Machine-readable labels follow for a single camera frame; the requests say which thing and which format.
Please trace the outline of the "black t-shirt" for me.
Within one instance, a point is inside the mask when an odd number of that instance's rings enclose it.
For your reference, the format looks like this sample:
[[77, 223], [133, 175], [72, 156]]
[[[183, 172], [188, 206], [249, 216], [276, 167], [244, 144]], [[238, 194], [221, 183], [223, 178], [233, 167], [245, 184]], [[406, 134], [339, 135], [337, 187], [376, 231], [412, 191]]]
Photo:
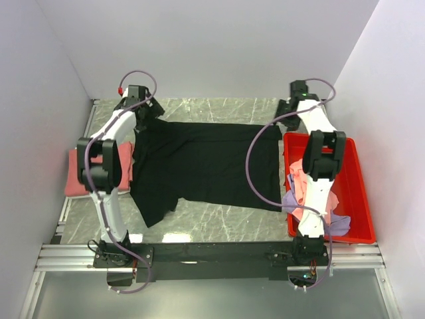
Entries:
[[147, 227], [174, 211], [180, 198], [279, 211], [282, 138], [253, 124], [149, 123], [135, 133], [130, 194]]

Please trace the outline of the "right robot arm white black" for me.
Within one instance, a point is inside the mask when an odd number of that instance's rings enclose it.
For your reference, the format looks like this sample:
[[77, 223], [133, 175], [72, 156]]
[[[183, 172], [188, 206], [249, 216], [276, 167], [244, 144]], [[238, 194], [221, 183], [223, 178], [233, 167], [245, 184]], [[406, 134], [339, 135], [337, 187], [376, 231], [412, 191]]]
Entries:
[[282, 201], [283, 209], [302, 213], [298, 232], [291, 250], [292, 259], [299, 265], [308, 264], [314, 257], [325, 255], [324, 240], [327, 223], [326, 206], [331, 187], [341, 171], [345, 153], [346, 135], [329, 121], [324, 110], [325, 101], [310, 93], [309, 80], [290, 83], [290, 97], [276, 110], [276, 118], [297, 117], [303, 122], [309, 136], [302, 157], [306, 174], [306, 192], [303, 204]]

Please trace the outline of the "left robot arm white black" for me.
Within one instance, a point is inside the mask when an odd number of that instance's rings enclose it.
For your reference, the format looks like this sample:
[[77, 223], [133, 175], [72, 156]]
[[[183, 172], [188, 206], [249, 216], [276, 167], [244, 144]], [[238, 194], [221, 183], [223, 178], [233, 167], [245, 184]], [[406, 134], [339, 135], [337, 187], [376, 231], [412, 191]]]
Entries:
[[164, 109], [145, 86], [119, 88], [122, 99], [110, 119], [94, 134], [77, 142], [77, 178], [92, 198], [101, 226], [101, 242], [113, 244], [109, 259], [118, 267], [130, 264], [128, 230], [120, 212], [118, 187], [124, 176], [119, 145], [150, 119], [164, 114]]

